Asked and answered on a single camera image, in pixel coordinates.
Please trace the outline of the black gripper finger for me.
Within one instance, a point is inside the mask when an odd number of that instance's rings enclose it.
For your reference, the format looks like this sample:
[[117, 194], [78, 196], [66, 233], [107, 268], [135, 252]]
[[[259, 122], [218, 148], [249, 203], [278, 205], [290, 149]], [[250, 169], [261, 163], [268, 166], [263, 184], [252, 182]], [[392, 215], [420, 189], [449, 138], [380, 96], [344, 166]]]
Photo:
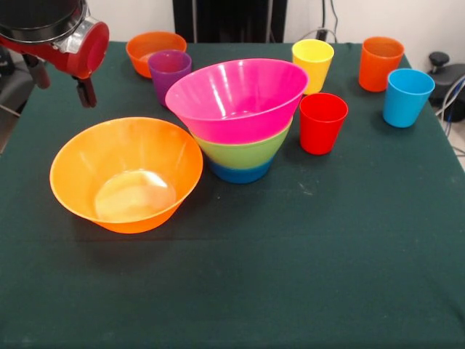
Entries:
[[76, 90], [79, 96], [81, 104], [85, 108], [95, 108], [97, 106], [97, 97], [94, 91], [92, 83], [92, 77], [86, 77], [85, 79], [73, 76], [76, 81]]
[[35, 85], [40, 89], [47, 89], [50, 80], [43, 61], [33, 55], [23, 55], [23, 59]]

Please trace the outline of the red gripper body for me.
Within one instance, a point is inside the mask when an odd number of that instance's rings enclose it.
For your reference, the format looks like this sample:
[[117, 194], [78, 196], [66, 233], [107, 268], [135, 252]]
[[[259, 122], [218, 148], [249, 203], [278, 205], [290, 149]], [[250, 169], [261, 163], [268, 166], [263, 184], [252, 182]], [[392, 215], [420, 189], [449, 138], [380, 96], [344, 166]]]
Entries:
[[109, 28], [101, 21], [83, 21], [71, 36], [53, 43], [23, 44], [1, 38], [6, 48], [32, 55], [80, 79], [89, 78], [101, 65], [109, 46]]

